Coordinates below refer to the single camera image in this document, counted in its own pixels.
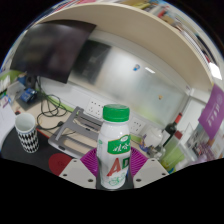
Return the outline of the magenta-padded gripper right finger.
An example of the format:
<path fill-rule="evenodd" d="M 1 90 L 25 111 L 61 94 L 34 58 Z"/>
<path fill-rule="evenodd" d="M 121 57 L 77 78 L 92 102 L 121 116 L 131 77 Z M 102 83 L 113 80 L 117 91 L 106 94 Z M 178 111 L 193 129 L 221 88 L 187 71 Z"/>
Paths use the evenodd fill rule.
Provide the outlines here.
<path fill-rule="evenodd" d="M 147 158 L 134 147 L 131 148 L 129 171 L 135 188 L 168 176 L 168 172 L 155 158 Z"/>

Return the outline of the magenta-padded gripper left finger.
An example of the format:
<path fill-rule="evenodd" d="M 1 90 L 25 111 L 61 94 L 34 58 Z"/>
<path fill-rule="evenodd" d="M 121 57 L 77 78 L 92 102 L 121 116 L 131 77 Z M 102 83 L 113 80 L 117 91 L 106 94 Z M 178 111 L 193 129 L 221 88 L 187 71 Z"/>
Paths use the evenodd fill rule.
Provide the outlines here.
<path fill-rule="evenodd" d="M 78 186 L 95 189 L 98 175 L 98 160 L 96 150 L 92 149 L 81 159 L 72 159 L 60 177 Z"/>

